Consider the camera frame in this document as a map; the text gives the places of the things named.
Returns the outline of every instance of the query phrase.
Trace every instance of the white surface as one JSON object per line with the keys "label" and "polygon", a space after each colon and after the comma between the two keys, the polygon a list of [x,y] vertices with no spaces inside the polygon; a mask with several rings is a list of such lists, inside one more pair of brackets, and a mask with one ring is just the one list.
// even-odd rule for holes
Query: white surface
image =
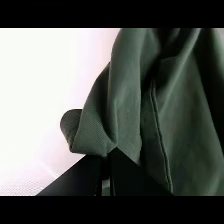
{"label": "white surface", "polygon": [[82,155],[61,133],[119,29],[0,29],[0,195],[36,195]]}

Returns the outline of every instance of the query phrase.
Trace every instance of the green garment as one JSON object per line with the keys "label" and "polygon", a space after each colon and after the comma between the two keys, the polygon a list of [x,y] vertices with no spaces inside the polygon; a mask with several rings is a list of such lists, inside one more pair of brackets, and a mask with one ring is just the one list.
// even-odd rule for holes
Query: green garment
{"label": "green garment", "polygon": [[174,195],[224,195],[224,51],[214,29],[121,29],[82,110],[74,153],[118,147]]}

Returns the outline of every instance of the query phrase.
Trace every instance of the black object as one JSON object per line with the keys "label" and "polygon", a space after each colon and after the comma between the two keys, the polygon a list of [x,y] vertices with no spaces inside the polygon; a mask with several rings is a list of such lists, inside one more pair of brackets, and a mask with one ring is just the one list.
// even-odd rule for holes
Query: black object
{"label": "black object", "polygon": [[83,157],[37,196],[101,196],[108,178],[111,196],[172,196],[118,148],[108,159]]}

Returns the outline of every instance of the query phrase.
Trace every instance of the dark green cloth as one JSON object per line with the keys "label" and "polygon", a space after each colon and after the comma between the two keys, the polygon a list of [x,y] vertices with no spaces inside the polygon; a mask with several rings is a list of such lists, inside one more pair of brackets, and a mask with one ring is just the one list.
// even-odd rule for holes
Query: dark green cloth
{"label": "dark green cloth", "polygon": [[61,129],[72,152],[118,147],[174,195],[224,195],[223,98],[215,29],[126,28]]}

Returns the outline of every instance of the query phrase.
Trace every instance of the white background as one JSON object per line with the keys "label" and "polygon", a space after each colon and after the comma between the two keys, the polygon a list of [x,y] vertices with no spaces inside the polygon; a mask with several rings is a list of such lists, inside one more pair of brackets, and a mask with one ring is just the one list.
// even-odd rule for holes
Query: white background
{"label": "white background", "polygon": [[82,108],[119,29],[0,29],[0,195],[36,195],[82,155],[60,130]]}

